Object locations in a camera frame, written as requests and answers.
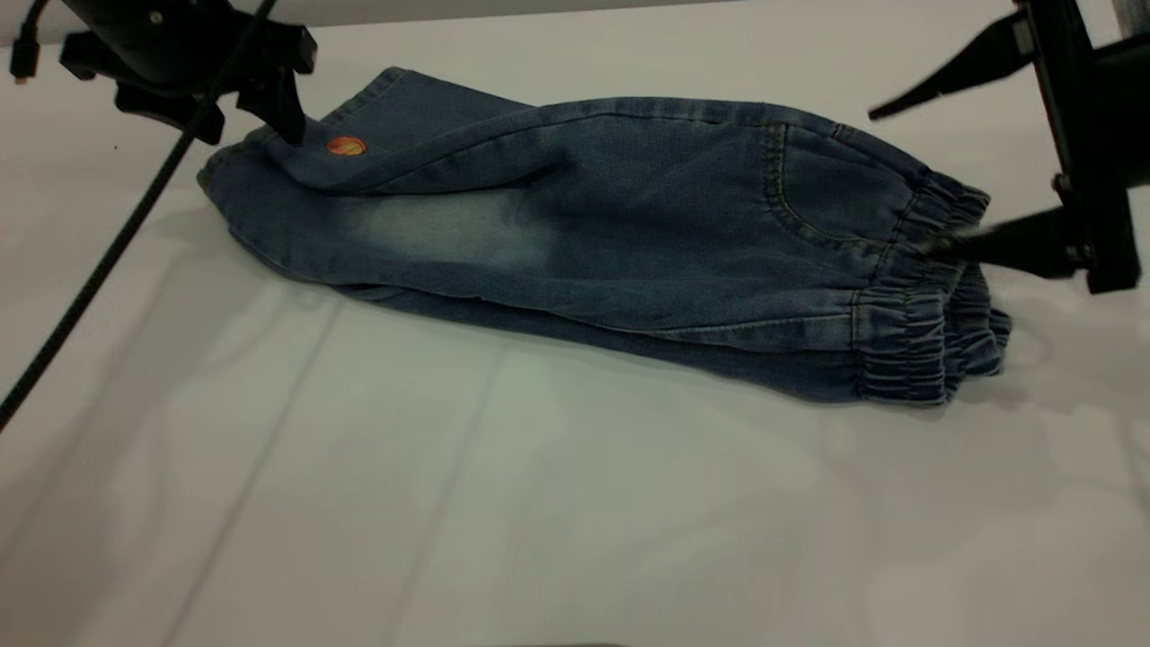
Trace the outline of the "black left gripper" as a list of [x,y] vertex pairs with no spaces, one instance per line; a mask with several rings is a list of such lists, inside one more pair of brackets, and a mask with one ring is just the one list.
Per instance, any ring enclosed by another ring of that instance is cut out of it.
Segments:
[[[85,25],[66,37],[60,62],[75,77],[126,83],[115,106],[179,131],[215,83],[235,106],[300,147],[307,120],[296,74],[314,71],[317,45],[302,25],[241,11],[230,1],[66,1]],[[218,145],[225,115],[210,105],[194,139]]]

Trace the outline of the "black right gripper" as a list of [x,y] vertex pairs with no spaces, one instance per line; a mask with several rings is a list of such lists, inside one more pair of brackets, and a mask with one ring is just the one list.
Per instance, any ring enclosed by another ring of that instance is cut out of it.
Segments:
[[929,261],[997,265],[1043,279],[1084,271],[1094,295],[1142,278],[1129,192],[1147,185],[1147,34],[1096,48],[1075,1],[1022,1],[923,79],[868,111],[890,120],[917,106],[1004,79],[1038,75],[1060,171],[1058,208],[923,242]]

